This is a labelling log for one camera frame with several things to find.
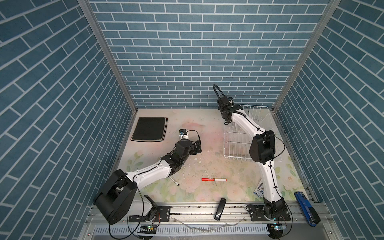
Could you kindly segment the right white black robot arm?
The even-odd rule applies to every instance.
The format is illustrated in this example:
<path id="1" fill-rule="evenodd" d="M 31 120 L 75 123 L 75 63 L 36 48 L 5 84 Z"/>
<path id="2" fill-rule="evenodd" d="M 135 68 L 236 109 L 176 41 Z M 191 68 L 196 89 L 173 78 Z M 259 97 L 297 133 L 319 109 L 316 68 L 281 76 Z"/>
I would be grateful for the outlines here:
<path id="1" fill-rule="evenodd" d="M 253 121 L 243 107 L 235 104 L 231 97 L 218 97 L 217 102 L 218 110 L 225 123 L 227 125 L 235 123 L 252 138 L 249 155 L 258 164 L 262 174 L 264 215 L 270 220 L 279 218 L 288 210 L 288 207 L 278 187 L 275 172 L 275 133 L 272 130 L 265 130 Z"/>

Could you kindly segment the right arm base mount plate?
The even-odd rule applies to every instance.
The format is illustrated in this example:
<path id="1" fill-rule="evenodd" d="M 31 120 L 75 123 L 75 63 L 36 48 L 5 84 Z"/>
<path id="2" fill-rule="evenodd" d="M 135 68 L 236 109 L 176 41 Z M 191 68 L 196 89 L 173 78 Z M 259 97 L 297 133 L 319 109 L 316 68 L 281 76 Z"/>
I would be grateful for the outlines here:
<path id="1" fill-rule="evenodd" d="M 273 213 L 269 215 L 265 211 L 265 205 L 246 205 L 246 211 L 249 213 L 252 222 L 260 222 L 260 221 L 290 221 L 291 214 L 287 208 L 287 206 L 283 207 L 281 211 L 278 213 Z"/>

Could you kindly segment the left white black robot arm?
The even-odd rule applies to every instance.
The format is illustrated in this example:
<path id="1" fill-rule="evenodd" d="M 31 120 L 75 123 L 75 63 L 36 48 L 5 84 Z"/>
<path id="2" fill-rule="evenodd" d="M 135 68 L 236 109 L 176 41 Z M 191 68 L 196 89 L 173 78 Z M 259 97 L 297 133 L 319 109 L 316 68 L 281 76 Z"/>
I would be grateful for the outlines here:
<path id="1" fill-rule="evenodd" d="M 125 173 L 119 169 L 107 179 L 94 202 L 107 220 L 114 225 L 124 217 L 139 216 L 142 222 L 155 219 L 158 205 L 141 193 L 141 189 L 177 173 L 189 156 L 202 152 L 201 141 L 181 139 L 171 152 L 141 170 Z"/>

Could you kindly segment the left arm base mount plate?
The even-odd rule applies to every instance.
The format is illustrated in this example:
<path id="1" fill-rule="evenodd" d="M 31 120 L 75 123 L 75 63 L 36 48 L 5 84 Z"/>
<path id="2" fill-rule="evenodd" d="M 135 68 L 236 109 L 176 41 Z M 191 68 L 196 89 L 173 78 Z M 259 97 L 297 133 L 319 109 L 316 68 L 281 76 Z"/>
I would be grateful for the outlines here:
<path id="1" fill-rule="evenodd" d="M 129 215 L 129 222 L 130 223 L 144 223 L 144 222 L 169 222 L 170 219 L 170 206 L 157 206 L 152 207 L 150 211 L 145 214 L 143 217 L 139 214 L 135 215 Z"/>

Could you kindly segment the black square plate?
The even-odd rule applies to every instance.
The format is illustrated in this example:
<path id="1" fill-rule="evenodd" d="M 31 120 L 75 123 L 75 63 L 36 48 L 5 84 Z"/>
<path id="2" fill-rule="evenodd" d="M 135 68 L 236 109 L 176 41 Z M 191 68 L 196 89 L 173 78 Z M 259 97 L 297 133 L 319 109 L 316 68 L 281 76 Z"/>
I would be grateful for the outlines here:
<path id="1" fill-rule="evenodd" d="M 140 117 L 131 137 L 135 142 L 162 142 L 165 138 L 168 119 L 164 117 Z"/>

